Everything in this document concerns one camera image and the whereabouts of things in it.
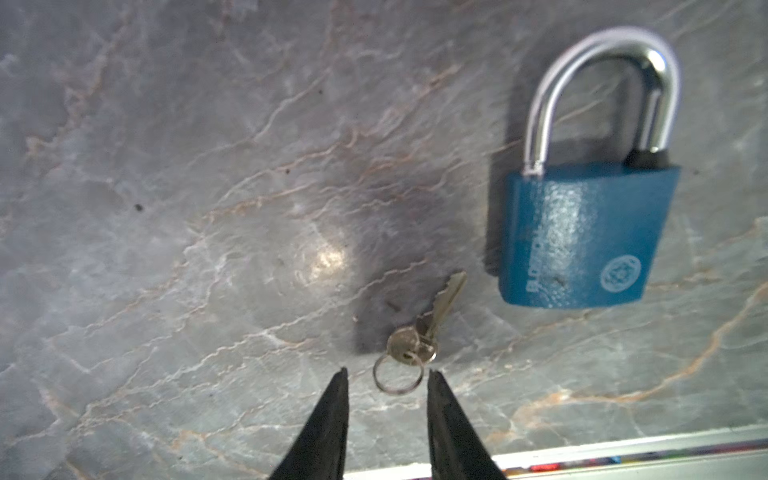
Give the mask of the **large blue padlock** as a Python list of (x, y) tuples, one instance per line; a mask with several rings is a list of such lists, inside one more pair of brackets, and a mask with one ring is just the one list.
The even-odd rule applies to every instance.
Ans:
[[(618, 162), (549, 167), (557, 103), (582, 68), (602, 60), (643, 74), (634, 144)], [(506, 303), (589, 309), (643, 296), (680, 176), (668, 156), (680, 93), (673, 49), (640, 27), (592, 33), (551, 64), (531, 101), (521, 168), (506, 180), (498, 273)]]

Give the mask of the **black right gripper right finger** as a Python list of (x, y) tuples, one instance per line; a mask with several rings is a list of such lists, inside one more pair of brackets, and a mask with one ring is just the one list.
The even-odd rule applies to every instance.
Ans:
[(505, 479), (436, 370), (428, 377), (427, 428), (433, 479)]

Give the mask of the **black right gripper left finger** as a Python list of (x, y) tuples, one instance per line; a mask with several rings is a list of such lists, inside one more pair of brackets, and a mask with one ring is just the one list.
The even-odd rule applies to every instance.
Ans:
[(343, 479), (349, 427), (348, 370), (333, 375), (270, 479)]

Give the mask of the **silver key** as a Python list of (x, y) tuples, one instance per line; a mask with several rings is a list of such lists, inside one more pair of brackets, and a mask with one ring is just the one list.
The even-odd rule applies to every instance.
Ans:
[[(439, 352), (437, 334), (461, 295), (467, 280), (466, 271), (450, 274), (443, 288), (434, 295), (427, 312), (418, 317), (413, 324), (400, 327), (389, 336), (386, 351), (375, 361), (372, 368), (373, 381), (380, 392), (390, 396), (403, 396), (420, 386), (426, 374), (426, 366)], [(387, 386), (379, 378), (379, 370), (389, 360), (408, 367), (416, 367), (418, 369), (416, 379), (405, 386)]]

